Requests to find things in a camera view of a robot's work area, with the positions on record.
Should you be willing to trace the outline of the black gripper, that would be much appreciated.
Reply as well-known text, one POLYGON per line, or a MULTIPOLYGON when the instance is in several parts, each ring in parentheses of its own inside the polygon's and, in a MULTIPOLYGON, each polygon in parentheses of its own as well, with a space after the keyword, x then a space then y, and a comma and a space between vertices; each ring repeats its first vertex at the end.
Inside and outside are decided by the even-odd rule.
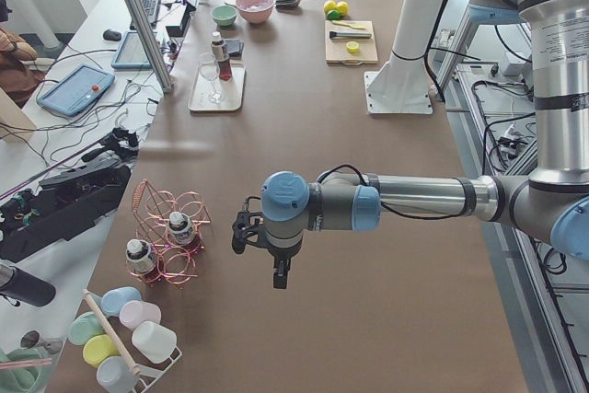
POLYGON ((279 237, 267 229, 261 212, 239 211, 232 224, 231 247, 242 254, 246 246, 266 249, 274 258, 272 284, 275 289, 286 289, 291 259, 300 251, 302 233, 279 237))

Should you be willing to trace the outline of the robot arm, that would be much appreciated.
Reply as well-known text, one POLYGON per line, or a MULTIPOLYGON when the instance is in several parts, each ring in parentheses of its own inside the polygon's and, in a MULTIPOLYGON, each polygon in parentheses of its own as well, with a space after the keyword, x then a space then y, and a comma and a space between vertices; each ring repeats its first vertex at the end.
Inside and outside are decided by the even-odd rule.
POLYGON ((274 173, 262 185, 260 210, 237 214, 232 248, 266 249, 276 288, 286 287, 305 231, 369 231, 383 211, 428 221, 474 215, 587 258, 588 0, 470 0, 469 13, 483 24, 530 25, 537 167, 476 179, 364 174, 347 165, 314 182, 274 173))

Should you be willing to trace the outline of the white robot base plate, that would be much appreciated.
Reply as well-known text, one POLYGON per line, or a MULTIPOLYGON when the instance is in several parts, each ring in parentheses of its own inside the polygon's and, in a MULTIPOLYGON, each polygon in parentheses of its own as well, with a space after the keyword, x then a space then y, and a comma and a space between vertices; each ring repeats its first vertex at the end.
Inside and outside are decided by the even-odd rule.
POLYGON ((403 87, 399 80, 388 84, 385 80, 378 80, 378 77, 377 71, 366 71, 363 74, 365 101, 369 114, 433 113, 427 80, 403 87))

